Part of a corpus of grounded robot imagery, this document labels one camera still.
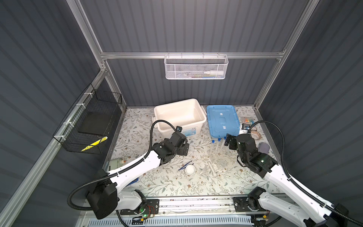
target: yellow pen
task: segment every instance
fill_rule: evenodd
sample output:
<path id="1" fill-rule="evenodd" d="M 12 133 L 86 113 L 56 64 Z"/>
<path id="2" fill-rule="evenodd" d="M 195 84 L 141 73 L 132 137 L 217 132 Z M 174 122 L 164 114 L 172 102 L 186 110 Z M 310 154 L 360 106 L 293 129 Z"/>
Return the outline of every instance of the yellow pen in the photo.
<path id="1" fill-rule="evenodd" d="M 92 143 L 91 145 L 88 145 L 87 147 L 85 147 L 81 151 L 85 151 L 85 150 L 88 150 L 90 148 L 93 148 L 94 146 L 98 145 L 99 143 L 102 143 L 103 141 L 105 141 L 106 139 L 107 139 L 107 136 L 103 137 L 102 139 L 97 140 L 96 142 Z"/>

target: blue plastic tray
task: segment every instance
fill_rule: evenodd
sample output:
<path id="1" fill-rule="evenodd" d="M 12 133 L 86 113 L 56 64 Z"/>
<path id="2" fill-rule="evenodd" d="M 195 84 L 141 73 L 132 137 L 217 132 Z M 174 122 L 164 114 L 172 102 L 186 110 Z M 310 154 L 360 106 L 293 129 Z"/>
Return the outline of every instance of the blue plastic tray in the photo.
<path id="1" fill-rule="evenodd" d="M 207 106 L 207 118 L 209 132 L 214 138 L 223 138 L 227 133 L 237 136 L 240 132 L 240 121 L 231 105 Z"/>

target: white bowl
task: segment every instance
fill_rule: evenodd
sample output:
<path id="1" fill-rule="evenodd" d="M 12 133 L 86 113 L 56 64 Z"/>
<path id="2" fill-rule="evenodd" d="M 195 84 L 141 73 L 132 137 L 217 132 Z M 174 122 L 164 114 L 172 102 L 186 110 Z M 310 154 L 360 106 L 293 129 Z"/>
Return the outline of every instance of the white bowl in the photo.
<path id="1" fill-rule="evenodd" d="M 187 165 L 185 167 L 185 173 L 188 174 L 188 175 L 195 174 L 195 167 L 193 165 Z"/>

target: corrugated wall panel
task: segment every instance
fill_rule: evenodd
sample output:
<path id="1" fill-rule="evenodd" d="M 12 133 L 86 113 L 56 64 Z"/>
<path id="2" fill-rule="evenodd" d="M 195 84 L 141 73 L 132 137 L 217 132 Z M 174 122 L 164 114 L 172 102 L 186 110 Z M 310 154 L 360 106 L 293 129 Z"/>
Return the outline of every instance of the corrugated wall panel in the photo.
<path id="1" fill-rule="evenodd" d="M 0 210 L 98 71 L 65 0 L 0 1 Z M 74 224 L 79 212 L 66 207 L 66 194 L 100 162 L 60 151 L 13 226 L 65 226 L 44 222 L 55 217 Z"/>
<path id="2" fill-rule="evenodd" d="M 306 0 L 82 0 L 104 52 L 276 52 Z"/>
<path id="3" fill-rule="evenodd" d="M 276 60 L 229 60 L 224 80 L 167 80 L 163 60 L 108 60 L 128 106 L 196 98 L 201 105 L 253 104 Z"/>
<path id="4" fill-rule="evenodd" d="M 299 181 L 363 213 L 363 1 L 320 1 L 260 107 Z M 269 127 L 277 147 L 281 139 Z"/>

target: white mesh basket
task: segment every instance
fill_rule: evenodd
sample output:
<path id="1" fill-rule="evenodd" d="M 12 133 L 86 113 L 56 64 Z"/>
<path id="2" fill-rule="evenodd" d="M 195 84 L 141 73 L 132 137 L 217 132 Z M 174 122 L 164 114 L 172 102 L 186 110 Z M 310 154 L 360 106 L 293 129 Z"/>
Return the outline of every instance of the white mesh basket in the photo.
<path id="1" fill-rule="evenodd" d="M 225 78 L 228 58 L 165 55 L 165 77 L 168 80 L 222 80 Z"/>

